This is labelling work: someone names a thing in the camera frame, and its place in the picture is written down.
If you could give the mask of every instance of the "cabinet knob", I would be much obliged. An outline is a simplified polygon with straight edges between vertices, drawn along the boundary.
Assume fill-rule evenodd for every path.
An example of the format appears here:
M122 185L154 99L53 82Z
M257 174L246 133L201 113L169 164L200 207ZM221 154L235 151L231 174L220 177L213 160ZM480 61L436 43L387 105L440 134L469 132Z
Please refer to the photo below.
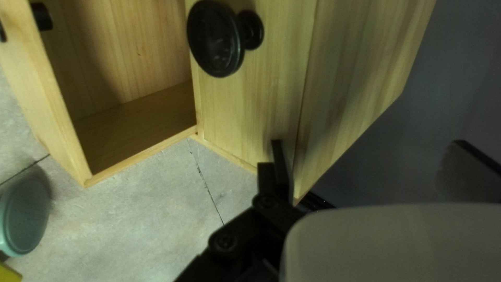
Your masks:
M30 3L33 17L37 23L39 31L46 31L52 29L51 14L43 3ZM0 22L0 42L7 42L7 35L5 34L2 22Z
M187 35L200 67L211 76L226 77L242 65L245 49L261 45L264 28L253 11L236 15L224 3L201 0L189 12Z

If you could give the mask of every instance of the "black screw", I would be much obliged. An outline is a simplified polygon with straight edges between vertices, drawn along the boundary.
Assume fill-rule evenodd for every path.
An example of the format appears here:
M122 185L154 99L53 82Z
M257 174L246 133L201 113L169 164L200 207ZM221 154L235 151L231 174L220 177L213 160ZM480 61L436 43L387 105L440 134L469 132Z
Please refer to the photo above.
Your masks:
M264 195L259 197L258 205L265 209L271 209L277 205L277 200L273 196Z
M236 236L228 233L221 233L214 239L214 247L220 252L232 251L236 246Z

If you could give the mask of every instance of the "floor crack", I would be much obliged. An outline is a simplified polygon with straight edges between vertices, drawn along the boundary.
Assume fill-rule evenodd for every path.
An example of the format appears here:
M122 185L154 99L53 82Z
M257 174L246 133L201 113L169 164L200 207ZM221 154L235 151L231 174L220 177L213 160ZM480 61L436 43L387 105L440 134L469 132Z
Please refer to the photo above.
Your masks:
M30 167L38 164L39 162L45 160L48 156L50 156L51 154L47 154L45 157L39 159L38 161L34 161L31 165L23 168L21 171L19 171L18 173L12 175L11 177L7 178L7 180L3 181L2 183L0 183L0 186L2 186L3 184L7 183L9 180L11 180L12 178L18 176L19 174L23 173L24 171L28 170Z
M191 144L188 142L188 146L190 149L190 153L193 155L193 158L195 159L196 163L196 168L198 169L198 174L200 174L200 177L202 177L203 184L205 188L207 189L207 192L209 193L210 199L212 200L212 203L214 204L214 207L216 208L217 214L219 215L219 219L221 220L221 223L224 225L224 221L222 220L221 214L219 213L219 209L217 208L216 202L214 202L214 198L212 197L212 193L209 190L209 186L207 185L207 182L205 181L205 177L203 176L202 170L200 169L200 166L198 165L198 160L195 158L195 155L193 154L193 149L191 148Z

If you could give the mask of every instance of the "pine wood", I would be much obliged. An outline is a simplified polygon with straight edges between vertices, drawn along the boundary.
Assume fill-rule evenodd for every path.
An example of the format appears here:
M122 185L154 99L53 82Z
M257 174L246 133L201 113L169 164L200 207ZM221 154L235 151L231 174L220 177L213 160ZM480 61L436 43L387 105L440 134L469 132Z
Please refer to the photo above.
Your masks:
M190 136L193 140L199 142L200 144L206 146L207 148L211 149L212 151L218 153L222 157L226 158L230 162L250 171L253 174L258 174L258 168L256 166L253 166L249 164L248 162L235 157L234 155L228 153L226 150L223 150L222 148L212 144L211 142L203 139L199 134L193 134Z
M54 29L42 38L73 120L191 79L183 0L44 3Z
M0 63L35 137L80 184L91 177L27 1L0 1Z
M294 161L298 201L402 93L435 0L318 0Z
M112 175L196 132L191 81L77 120L75 129L92 173Z
M186 12L196 0L186 0ZM256 11L262 45L246 51L241 68L221 78L191 60L200 137L251 166L270 161L270 140L284 140L292 162L312 36L315 1L226 1Z

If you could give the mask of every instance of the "concrete floor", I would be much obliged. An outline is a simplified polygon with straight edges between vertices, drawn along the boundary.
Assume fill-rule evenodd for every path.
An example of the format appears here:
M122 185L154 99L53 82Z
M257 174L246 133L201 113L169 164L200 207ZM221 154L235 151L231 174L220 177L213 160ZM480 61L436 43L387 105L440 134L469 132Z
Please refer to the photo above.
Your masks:
M23 282L173 281L257 192L255 175L190 138L83 189L33 138L0 71L0 193L29 175L53 204L40 245L6 261Z

